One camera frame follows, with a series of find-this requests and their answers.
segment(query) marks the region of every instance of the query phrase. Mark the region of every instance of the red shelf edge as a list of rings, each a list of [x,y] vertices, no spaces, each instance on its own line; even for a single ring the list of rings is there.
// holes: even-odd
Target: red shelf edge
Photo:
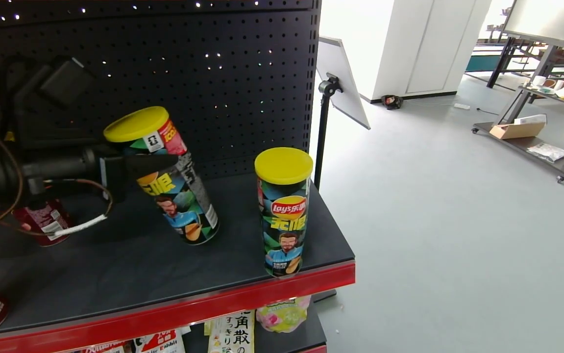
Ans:
[[[319,346],[312,349],[308,349],[307,351],[303,351],[302,353],[327,353],[327,347]]]
[[[353,284],[355,261],[302,271],[286,278],[152,304],[132,310],[74,320],[47,327],[0,333],[0,353],[55,353],[94,344],[129,340],[187,326],[228,313],[250,310],[291,297],[311,295]]]

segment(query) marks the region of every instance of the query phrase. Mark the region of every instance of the white wall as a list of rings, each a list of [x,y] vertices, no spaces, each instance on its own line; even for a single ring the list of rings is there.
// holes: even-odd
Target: white wall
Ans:
[[[490,0],[397,0],[372,99],[456,91]]]
[[[321,5],[319,35],[343,40],[358,92],[365,97],[373,94],[394,2],[323,0]]]
[[[457,90],[491,0],[324,0],[320,35],[343,40],[358,92]]]

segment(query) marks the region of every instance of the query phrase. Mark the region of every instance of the pegboard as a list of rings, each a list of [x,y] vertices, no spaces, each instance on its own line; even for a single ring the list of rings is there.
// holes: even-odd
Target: pegboard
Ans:
[[[0,63],[64,54],[98,76],[69,110],[31,101],[32,118],[100,136],[162,105],[204,177],[243,174],[262,150],[309,147],[318,20],[317,0],[0,1]]]

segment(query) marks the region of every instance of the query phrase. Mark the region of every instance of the gray floor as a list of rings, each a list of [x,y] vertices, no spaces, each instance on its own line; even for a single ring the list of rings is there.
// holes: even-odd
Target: gray floor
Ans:
[[[509,96],[464,78],[456,98],[365,105],[372,130],[331,109],[321,193],[357,272],[316,304],[329,353],[564,353],[564,185],[470,132]],[[564,148],[564,105],[526,109]]]

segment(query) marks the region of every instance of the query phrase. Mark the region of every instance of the black tripod stand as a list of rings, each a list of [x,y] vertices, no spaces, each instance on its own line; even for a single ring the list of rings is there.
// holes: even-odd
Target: black tripod stand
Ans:
[[[320,174],[323,167],[323,149],[325,148],[325,132],[327,128],[327,112],[329,110],[329,98],[338,90],[343,93],[338,77],[330,73],[326,73],[327,80],[319,84],[319,92],[323,94],[321,97],[321,113],[319,121],[319,138],[317,142],[317,163],[315,167],[315,187],[319,188]]]

